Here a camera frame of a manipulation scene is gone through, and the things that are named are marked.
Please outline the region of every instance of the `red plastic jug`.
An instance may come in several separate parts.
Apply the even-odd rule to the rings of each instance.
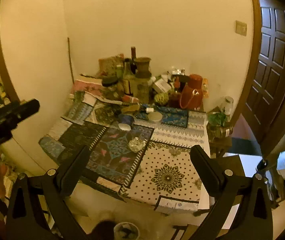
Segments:
[[[191,74],[189,81],[185,85],[181,97],[180,107],[181,109],[189,109],[197,111],[200,109],[203,92],[202,92],[202,76]]]

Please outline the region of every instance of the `pink cloth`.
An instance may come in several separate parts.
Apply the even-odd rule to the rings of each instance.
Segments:
[[[96,96],[101,96],[102,95],[101,90],[104,89],[105,88],[100,84],[85,82],[82,80],[75,80],[75,84],[73,85],[71,94],[73,94],[75,91],[87,91]]]

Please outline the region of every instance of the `dark glass bottle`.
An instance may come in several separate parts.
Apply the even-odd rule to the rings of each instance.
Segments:
[[[132,71],[132,73],[135,75],[136,73],[136,63],[135,63],[135,59],[136,59],[136,47],[130,47],[131,50],[131,62],[130,62],[130,69]]]

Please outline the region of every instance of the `door panel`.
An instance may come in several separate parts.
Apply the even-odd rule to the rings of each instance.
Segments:
[[[258,142],[285,97],[285,0],[260,0],[261,49],[255,79],[242,112]]]

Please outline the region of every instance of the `small box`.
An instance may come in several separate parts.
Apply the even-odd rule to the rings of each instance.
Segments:
[[[171,86],[164,81],[162,78],[156,81],[153,85],[152,88],[157,92],[157,93],[166,93],[169,90],[171,90]]]

